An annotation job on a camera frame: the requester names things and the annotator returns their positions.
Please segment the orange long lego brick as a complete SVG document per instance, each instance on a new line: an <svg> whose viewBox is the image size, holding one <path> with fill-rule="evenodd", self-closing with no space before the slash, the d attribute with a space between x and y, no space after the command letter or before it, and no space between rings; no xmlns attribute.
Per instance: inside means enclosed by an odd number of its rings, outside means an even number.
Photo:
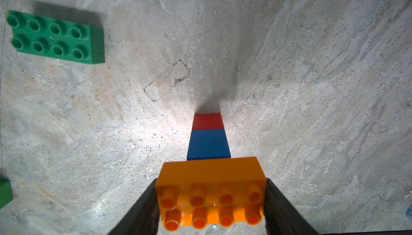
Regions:
<svg viewBox="0 0 412 235"><path fill-rule="evenodd" d="M162 226L230 228L263 219L267 178L255 157L163 164L155 184Z"/></svg>

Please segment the blue square lego brick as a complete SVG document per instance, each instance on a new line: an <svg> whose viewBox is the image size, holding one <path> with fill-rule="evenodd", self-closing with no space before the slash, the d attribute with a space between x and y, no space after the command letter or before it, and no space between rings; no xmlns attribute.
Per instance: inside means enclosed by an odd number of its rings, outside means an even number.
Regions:
<svg viewBox="0 0 412 235"><path fill-rule="evenodd" d="M193 130L190 137L187 160L231 158L224 129Z"/></svg>

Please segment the red square lego brick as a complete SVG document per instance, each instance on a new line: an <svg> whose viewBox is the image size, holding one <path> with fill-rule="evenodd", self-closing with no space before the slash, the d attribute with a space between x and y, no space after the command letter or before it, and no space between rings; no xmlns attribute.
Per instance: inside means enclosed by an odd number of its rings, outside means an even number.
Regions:
<svg viewBox="0 0 412 235"><path fill-rule="evenodd" d="M221 113L195 114L192 130L223 130L224 124Z"/></svg>

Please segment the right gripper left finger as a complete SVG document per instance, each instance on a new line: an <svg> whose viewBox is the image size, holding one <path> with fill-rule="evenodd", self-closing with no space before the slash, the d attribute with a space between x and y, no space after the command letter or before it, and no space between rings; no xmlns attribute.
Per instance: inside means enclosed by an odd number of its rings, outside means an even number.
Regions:
<svg viewBox="0 0 412 235"><path fill-rule="evenodd" d="M154 179L109 235L157 235L160 210Z"/></svg>

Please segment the green long lego brick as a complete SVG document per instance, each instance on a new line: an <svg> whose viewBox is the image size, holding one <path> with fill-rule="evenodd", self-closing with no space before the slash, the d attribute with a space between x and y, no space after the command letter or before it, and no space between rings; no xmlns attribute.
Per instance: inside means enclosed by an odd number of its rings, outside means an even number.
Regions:
<svg viewBox="0 0 412 235"><path fill-rule="evenodd" d="M11 45L21 53L83 64L105 63L104 30L70 21L11 11Z"/></svg>

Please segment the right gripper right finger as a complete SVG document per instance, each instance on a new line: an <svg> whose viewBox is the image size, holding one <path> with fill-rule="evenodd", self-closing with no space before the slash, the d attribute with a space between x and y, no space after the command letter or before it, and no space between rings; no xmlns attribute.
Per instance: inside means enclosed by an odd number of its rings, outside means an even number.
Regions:
<svg viewBox="0 0 412 235"><path fill-rule="evenodd" d="M319 234L269 178L265 191L264 217L269 235Z"/></svg>

